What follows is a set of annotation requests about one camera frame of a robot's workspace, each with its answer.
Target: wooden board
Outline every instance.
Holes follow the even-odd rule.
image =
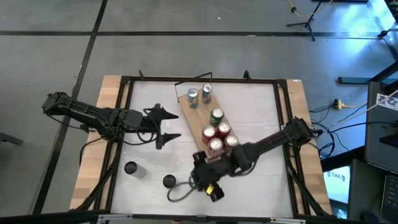
[[[98,107],[114,107],[119,91],[120,75],[106,75],[104,76],[101,91],[99,93],[97,106]],[[305,99],[303,83],[301,80],[287,80],[287,88],[289,91],[290,104],[292,107],[293,116],[303,118],[308,125],[311,125],[311,119],[308,112],[307,100]],[[279,95],[282,104],[282,112],[284,120],[287,120],[287,113],[282,88],[279,88]],[[88,141],[95,139],[92,136],[96,133],[90,133]],[[98,141],[96,144],[88,146],[83,155],[83,160],[80,166],[78,178],[76,180],[75,191],[72,196],[70,208],[76,208],[93,190],[100,178],[101,166],[104,159],[104,151],[106,147],[105,141]],[[323,180],[323,171],[320,165],[317,149],[310,144],[302,146],[300,151],[302,167],[305,179],[305,185],[315,198],[315,200],[322,206],[322,208],[331,214],[331,207],[326,192],[325,181]],[[298,212],[303,214],[303,205],[301,199],[300,189],[296,186],[296,198],[298,205]],[[106,192],[103,194],[103,201],[106,200]]]
[[[221,150],[220,153],[214,154],[211,153],[208,149],[207,144],[205,144],[201,140],[201,131],[205,126],[210,125],[210,113],[214,108],[221,108],[221,105],[218,103],[217,97],[215,96],[214,92],[211,93],[211,102],[208,104],[202,103],[202,90],[198,90],[199,94],[199,105],[197,108],[192,109],[189,107],[190,103],[188,101],[188,96],[183,95],[178,98],[180,102],[181,109],[185,115],[185,118],[188,121],[189,127],[192,131],[193,137],[197,143],[199,151],[205,151],[207,155],[207,159],[211,160],[217,158],[223,151]],[[227,115],[224,113],[224,122],[228,122]]]

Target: gray concrete floor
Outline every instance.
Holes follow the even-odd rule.
[[[302,14],[310,14],[317,5],[310,0],[293,2]],[[2,1],[0,30],[91,31],[100,5],[100,0]],[[383,1],[372,0],[372,5],[378,9],[373,13],[387,21],[385,26],[391,25],[381,10]],[[366,4],[333,3],[315,16],[312,28],[378,33],[373,16]],[[279,0],[109,0],[99,29],[298,32],[305,30],[285,25],[305,20]],[[0,216],[27,214],[32,208],[59,128],[40,106],[47,93],[71,93],[88,39],[0,35],[0,131],[24,140],[21,146],[0,144]],[[241,77],[249,70],[253,78],[303,80],[309,108],[329,105],[335,98],[357,105],[366,101],[367,87],[339,85],[337,77],[372,77],[393,61],[383,40],[355,37],[317,37],[316,42],[309,37],[97,37],[78,99],[95,104],[104,75],[138,75],[139,69],[148,76],[189,77],[208,71],[216,77]],[[330,111],[322,123],[330,126],[352,112]],[[364,120],[360,116],[347,124]],[[339,134],[349,149],[364,143],[364,126]],[[86,137],[68,130],[44,212],[68,210]],[[323,136],[318,145],[328,142]],[[336,143],[333,155],[344,151]]]

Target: tripod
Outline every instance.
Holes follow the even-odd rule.
[[[321,6],[321,3],[322,3],[321,1],[318,3],[317,7],[316,7],[315,10],[313,11],[312,15],[310,16],[310,18],[308,19],[307,22],[299,22],[299,23],[295,23],[295,24],[287,24],[286,26],[287,26],[287,27],[291,27],[291,26],[302,26],[302,27],[308,29],[308,30],[310,31],[310,34],[311,34],[311,37],[312,37],[312,41],[315,41],[315,36],[314,36],[314,34],[313,34],[313,32],[312,32],[310,23],[311,23],[311,21],[312,21],[313,16],[314,16],[315,13],[317,12],[319,6]],[[293,7],[293,8],[291,9],[292,12],[295,12],[296,10],[297,10],[296,7]]]

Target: can lid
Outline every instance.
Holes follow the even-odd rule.
[[[209,142],[209,147],[213,151],[219,151],[223,147],[223,142],[218,138],[213,138]]]
[[[228,131],[231,130],[231,125],[229,125],[227,122],[221,122],[221,123],[218,125],[218,129],[219,129],[219,131],[221,131],[221,132],[227,133]]]
[[[233,134],[229,134],[225,137],[225,143],[229,146],[237,146],[239,144],[239,139]]]
[[[176,182],[175,177],[171,174],[168,174],[163,178],[163,186],[168,189],[174,187]]]
[[[206,137],[212,137],[216,134],[216,129],[213,126],[206,126],[203,128],[202,133],[206,136]]]
[[[204,84],[202,90],[209,93],[213,90],[213,87],[210,84]]]
[[[224,112],[223,110],[221,110],[220,108],[215,108],[211,111],[211,114],[215,117],[215,118],[222,118],[224,116]]]
[[[196,90],[196,89],[189,89],[189,90],[188,90],[188,95],[191,96],[191,97],[195,97],[195,96],[198,95],[198,90]]]
[[[137,164],[133,161],[130,161],[128,163],[126,163],[126,165],[124,166],[124,171],[127,174],[133,174],[135,173],[135,171],[137,171]]]

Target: white table surface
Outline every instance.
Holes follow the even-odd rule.
[[[177,86],[178,95],[202,83]],[[214,93],[241,143],[256,142],[280,130],[271,84],[213,83]],[[177,182],[188,180],[193,169],[192,154],[198,148],[184,114],[177,102],[173,82],[134,82],[130,109],[142,111],[160,103],[167,111],[180,116],[162,122],[162,132],[181,133],[161,150],[155,143],[143,146],[123,145],[114,189],[112,213],[153,215],[211,215],[221,217],[284,217],[292,218],[282,147],[261,156],[253,172],[245,177],[223,177],[218,182],[224,198],[212,202],[204,192],[194,191],[185,200],[167,200],[162,180],[172,174]],[[135,134],[125,140],[139,142]],[[124,165],[134,161],[146,169],[143,179],[124,172]],[[187,185],[176,189],[172,198],[189,190]]]

